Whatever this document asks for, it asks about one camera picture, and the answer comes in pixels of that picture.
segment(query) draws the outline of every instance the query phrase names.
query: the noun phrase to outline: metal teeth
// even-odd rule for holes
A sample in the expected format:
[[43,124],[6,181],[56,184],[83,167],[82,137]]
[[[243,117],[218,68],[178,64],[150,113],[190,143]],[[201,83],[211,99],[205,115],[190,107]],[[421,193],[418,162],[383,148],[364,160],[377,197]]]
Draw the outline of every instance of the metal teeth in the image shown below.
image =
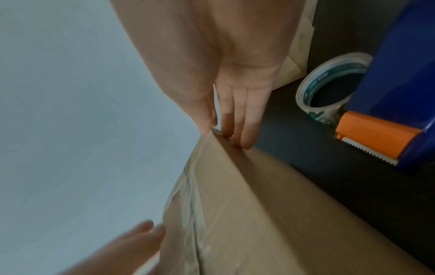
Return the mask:
[[346,137],[342,138],[341,141],[344,142],[344,143],[347,143],[349,145],[352,145],[353,147],[356,147],[356,148],[358,148],[360,150],[363,150],[364,152],[369,153],[372,156],[375,156],[375,157],[377,157],[379,159],[382,159],[383,161],[386,161],[389,164],[392,164],[394,166],[397,165],[398,161],[396,159],[392,159],[392,158],[387,157],[387,156],[385,156],[385,155],[383,155],[381,153],[378,153],[375,150],[372,150],[372,149],[370,149],[370,148],[368,148],[368,147],[366,147],[366,146],[364,146],[364,145],[362,145],[362,144],[360,144],[360,143],[358,143],[356,141],[353,141],[353,140],[351,140],[349,138],[346,138]]

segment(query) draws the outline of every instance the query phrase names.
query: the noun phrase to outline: fingernail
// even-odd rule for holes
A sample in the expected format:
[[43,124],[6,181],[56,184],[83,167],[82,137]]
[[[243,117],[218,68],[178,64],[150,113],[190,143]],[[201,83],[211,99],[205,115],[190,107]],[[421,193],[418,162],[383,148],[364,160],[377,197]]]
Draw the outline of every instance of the fingernail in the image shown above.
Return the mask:
[[156,225],[155,227],[153,227],[153,229],[151,229],[150,233],[155,234],[155,235],[162,235],[162,234],[166,233],[166,228],[164,227],[163,224],[159,224],[159,225]]

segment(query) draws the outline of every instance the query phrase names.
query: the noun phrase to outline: tape roll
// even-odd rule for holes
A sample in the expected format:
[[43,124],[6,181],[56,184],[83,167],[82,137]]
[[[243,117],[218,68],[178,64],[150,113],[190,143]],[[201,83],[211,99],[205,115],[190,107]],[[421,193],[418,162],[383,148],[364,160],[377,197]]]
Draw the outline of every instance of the tape roll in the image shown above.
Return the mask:
[[333,58],[312,71],[299,85],[296,103],[311,118],[324,124],[337,125],[343,108],[352,94],[325,107],[310,107],[314,94],[326,83],[351,73],[364,74],[373,57],[366,53],[348,53]]

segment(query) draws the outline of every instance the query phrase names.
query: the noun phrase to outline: black table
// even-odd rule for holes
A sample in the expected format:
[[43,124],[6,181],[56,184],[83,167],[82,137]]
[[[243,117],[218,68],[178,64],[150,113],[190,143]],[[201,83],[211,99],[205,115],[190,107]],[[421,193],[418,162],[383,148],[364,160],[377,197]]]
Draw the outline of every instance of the black table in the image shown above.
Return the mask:
[[[409,0],[319,0],[308,71],[338,55],[376,54]],[[272,93],[256,147],[285,161],[435,270],[435,167],[409,175],[334,139],[295,102],[300,81]]]

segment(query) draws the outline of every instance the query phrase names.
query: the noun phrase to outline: wall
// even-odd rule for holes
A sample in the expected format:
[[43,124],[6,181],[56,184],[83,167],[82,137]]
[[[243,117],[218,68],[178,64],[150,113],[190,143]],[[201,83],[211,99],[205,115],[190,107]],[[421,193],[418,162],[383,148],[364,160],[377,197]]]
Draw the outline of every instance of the wall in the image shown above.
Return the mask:
[[0,26],[0,274],[54,274],[161,220],[199,134],[108,1],[2,1]]

